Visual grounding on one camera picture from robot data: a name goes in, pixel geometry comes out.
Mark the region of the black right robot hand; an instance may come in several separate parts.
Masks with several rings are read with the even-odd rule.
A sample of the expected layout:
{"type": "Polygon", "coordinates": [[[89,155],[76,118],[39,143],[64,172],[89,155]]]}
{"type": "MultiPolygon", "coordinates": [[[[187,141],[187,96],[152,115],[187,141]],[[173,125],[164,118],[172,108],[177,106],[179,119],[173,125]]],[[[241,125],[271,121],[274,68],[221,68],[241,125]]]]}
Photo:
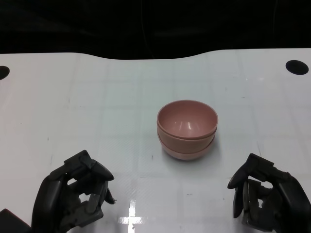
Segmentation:
{"type": "Polygon", "coordinates": [[[274,163],[249,154],[227,185],[234,189],[233,217],[262,232],[309,233],[311,203],[298,180],[274,163]]]}

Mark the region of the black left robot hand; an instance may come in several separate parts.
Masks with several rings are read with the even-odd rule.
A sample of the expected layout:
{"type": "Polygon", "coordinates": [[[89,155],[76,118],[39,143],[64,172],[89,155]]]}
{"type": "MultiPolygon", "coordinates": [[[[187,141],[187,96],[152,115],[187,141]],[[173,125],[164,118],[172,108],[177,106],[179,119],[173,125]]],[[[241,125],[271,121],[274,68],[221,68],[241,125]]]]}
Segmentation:
{"type": "Polygon", "coordinates": [[[86,150],[64,161],[47,176],[35,199],[31,228],[34,233],[66,233],[104,216],[102,204],[115,204],[108,188],[112,173],[86,150]]]}

